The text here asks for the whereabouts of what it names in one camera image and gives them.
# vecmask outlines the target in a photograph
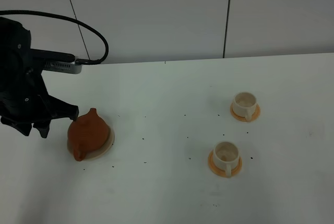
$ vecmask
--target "cup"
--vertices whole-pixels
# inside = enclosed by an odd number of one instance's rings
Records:
[[[238,166],[239,150],[231,142],[219,142],[213,149],[213,163],[231,177],[232,170]]]
[[[250,92],[241,92],[234,96],[232,109],[236,115],[244,117],[246,121],[251,121],[256,105],[256,97],[253,94]]]

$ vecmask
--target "table surface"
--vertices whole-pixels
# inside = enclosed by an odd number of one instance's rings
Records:
[[[103,157],[76,162],[69,119],[47,139],[0,125],[1,223],[332,223],[334,54],[84,66],[43,72],[51,95],[96,107],[115,130]],[[230,115],[251,91],[261,116]],[[215,143],[243,158],[213,174]]]

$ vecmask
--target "brown teapot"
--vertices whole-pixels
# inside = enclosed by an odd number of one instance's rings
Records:
[[[69,126],[67,137],[77,161],[84,160],[88,152],[103,146],[109,135],[109,127],[97,114],[96,108],[91,108]]]

